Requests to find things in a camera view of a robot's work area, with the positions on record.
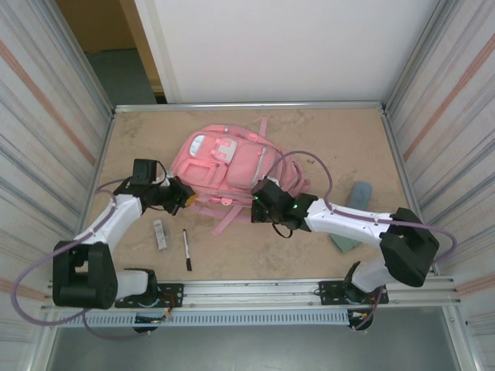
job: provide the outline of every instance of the green sponge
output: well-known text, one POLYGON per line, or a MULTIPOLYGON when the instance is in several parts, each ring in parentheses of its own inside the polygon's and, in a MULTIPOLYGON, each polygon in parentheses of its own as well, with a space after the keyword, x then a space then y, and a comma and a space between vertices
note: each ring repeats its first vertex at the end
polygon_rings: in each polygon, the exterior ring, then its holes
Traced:
MULTIPOLYGON (((370 183, 354 183, 353 191, 350 194, 350 199, 346 206, 352 209, 366 210, 368 204, 370 203, 372 192, 373 188, 370 183)), ((329 237, 342 250, 343 253, 352 250, 360 244, 360 241, 351 240, 350 238, 342 237, 337 234, 329 234, 329 237)))

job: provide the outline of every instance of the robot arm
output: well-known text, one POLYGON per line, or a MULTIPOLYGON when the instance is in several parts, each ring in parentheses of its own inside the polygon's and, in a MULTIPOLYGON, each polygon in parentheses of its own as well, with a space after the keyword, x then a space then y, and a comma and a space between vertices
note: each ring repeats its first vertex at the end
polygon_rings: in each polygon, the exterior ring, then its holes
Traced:
MULTIPOLYGON (((53 301, 59 306, 79 308, 110 308, 116 300, 138 295, 144 303, 153 302, 157 282, 153 271, 130 269, 115 272, 111 253, 127 228, 150 206, 162 206, 175 215, 180 208, 195 200, 194 191, 178 178, 156 182, 157 161, 135 160, 133 175, 115 191, 112 202, 100 217, 76 240, 92 233, 80 246, 53 258, 53 301), (114 213, 101 229, 94 232, 104 218, 114 213), (78 271, 87 264, 87 271, 78 271)), ((251 191, 252 223, 281 224, 293 230, 335 233, 370 244, 381 250, 375 260, 356 262, 349 270, 344 293, 350 301, 359 302, 375 288, 394 281, 413 287, 422 286, 439 247, 427 230, 389 226, 341 216, 328 210, 325 202, 305 193, 292 198, 270 179, 261 180, 251 191)), ((402 220, 420 223, 408 209, 394 214, 369 213, 334 206, 353 215, 375 220, 402 220)), ((55 250, 68 244, 60 241, 55 250)))
MULTIPOLYGON (((78 308, 110 308, 119 298, 143 295, 155 300, 155 274, 146 269, 128 269, 116 273, 111 254, 127 228, 149 207, 161 206, 176 215, 180 208, 195 200, 195 193, 179 178, 157 182, 157 161, 136 159, 132 177, 114 191, 105 211, 75 240, 92 234, 82 244, 53 258, 53 302, 59 306, 78 308), (106 223, 94 231, 102 220, 106 223), (87 265, 86 271, 80 268, 87 265)), ((66 246, 60 241, 54 250, 66 246)))
POLYGON ((270 179, 261 180, 251 194, 252 223, 281 224, 291 231, 334 233, 380 249, 379 258, 356 262, 350 268, 344 280, 349 296, 370 293, 395 281, 421 287, 439 248, 439 242, 428 230, 352 219, 332 211, 338 209, 372 220, 421 223, 409 209, 399 208, 393 214, 369 213, 331 205, 330 210, 323 199, 313 195, 301 193, 292 198, 270 179))

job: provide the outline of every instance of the wooden table surface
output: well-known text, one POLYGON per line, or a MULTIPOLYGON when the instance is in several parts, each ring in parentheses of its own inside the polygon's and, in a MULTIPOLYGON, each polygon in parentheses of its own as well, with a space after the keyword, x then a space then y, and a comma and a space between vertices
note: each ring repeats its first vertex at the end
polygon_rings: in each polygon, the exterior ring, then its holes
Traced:
MULTIPOLYGON (((373 186, 370 211, 392 213, 407 206, 375 109, 120 113, 99 183, 130 176, 135 158, 159 159, 166 167, 187 137, 208 124, 236 124, 258 132, 263 117, 268 117, 268 140, 286 150, 311 151, 329 166, 334 182, 330 202, 345 205, 353 184, 366 181, 373 186)), ((310 193, 323 196, 328 180, 320 165, 311 158, 296 158, 312 182, 310 193)), ((107 204, 106 196, 95 196, 90 221, 107 204)), ((115 249, 115 268, 151 268, 160 281, 343 277, 354 262, 377 254, 363 244, 343 254, 325 233, 296 231, 284 240, 269 223, 232 223, 215 237, 211 231, 218 222, 188 209, 176 217, 149 209, 115 249), (157 219, 170 238, 168 250, 162 252, 153 229, 157 219), (186 270, 184 228, 193 272, 186 270)))

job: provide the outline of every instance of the pink backpack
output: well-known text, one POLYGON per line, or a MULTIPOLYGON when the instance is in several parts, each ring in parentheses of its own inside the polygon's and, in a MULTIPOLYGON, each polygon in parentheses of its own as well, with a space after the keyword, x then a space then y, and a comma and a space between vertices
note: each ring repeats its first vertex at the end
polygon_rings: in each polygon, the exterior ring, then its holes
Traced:
MULTIPOLYGON (((268 119, 261 121, 259 134, 235 125, 210 125, 189 136, 172 163, 174 176, 192 186, 198 199, 191 206, 199 213, 223 217, 213 230, 221 233, 232 220, 249 221, 239 215, 251 207, 251 189, 263 179, 284 150, 265 139, 268 119), (208 204, 233 206, 230 212, 206 207, 208 204)), ((278 163, 270 178, 291 196, 306 192, 309 180, 291 157, 278 163)))

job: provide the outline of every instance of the black marker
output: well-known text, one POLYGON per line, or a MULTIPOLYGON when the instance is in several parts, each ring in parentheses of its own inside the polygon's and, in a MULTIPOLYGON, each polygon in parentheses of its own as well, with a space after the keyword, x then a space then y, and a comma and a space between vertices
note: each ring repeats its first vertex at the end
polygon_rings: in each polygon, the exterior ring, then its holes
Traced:
POLYGON ((184 248, 186 249, 186 266, 189 272, 193 271, 193 266, 191 265, 191 256, 189 255, 189 244, 187 243, 187 232, 183 230, 184 236, 184 248))

